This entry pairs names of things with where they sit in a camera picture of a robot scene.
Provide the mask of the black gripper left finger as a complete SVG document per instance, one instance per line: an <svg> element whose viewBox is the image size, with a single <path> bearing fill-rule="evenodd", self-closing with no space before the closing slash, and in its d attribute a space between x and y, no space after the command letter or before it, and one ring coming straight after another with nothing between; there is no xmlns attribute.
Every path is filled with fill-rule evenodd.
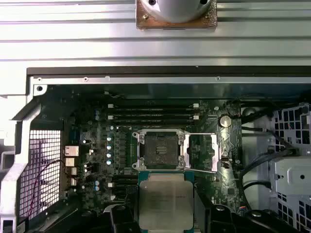
<svg viewBox="0 0 311 233"><path fill-rule="evenodd" d="M60 201L42 216L29 221L28 233L139 233L131 209L125 204L106 206L101 213L84 209L79 195Z"/></svg>

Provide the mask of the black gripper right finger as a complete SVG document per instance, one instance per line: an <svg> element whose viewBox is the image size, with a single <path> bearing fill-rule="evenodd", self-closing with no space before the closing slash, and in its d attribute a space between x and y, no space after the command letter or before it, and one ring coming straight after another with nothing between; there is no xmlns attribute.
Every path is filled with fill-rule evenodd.
<svg viewBox="0 0 311 233"><path fill-rule="evenodd" d="M297 233L272 211L250 210L240 216L194 192L194 219L202 233Z"/></svg>

